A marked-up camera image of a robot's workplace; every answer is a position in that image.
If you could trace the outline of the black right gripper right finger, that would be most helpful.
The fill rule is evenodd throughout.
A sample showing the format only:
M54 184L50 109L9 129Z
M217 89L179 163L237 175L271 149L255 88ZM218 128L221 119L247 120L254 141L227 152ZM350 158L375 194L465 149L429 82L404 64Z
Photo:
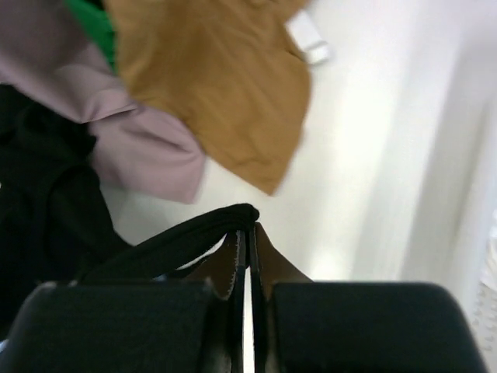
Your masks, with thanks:
M257 372L485 372L456 299L423 282L313 281L250 235Z

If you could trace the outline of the mauve pink tank top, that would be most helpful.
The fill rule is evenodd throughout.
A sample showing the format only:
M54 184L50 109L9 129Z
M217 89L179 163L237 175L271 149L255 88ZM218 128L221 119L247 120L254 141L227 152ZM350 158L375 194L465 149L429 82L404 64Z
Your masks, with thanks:
M174 116L133 100L63 1L1 3L1 80L87 124L101 180L189 204L205 154Z

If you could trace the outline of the black tank top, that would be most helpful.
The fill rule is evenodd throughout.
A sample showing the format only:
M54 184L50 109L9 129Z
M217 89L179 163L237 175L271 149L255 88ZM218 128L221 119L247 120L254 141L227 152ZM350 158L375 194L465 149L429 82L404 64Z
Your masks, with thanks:
M1 327L48 281L183 277L187 264L259 212L234 204L176 225L136 246L115 231L89 165L96 139L13 87L1 88Z

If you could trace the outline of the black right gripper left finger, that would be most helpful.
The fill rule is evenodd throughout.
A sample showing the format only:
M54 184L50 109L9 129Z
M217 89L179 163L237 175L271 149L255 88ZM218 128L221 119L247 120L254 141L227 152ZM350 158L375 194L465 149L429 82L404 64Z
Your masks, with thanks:
M245 233L188 277L40 285L1 352L3 372L240 372Z

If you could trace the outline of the green tank top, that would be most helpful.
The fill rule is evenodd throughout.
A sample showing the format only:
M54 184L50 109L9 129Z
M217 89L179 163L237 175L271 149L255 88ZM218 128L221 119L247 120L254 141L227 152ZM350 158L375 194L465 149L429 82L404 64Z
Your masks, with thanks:
M115 33L103 1L67 0L66 4L85 34L99 47L116 72Z

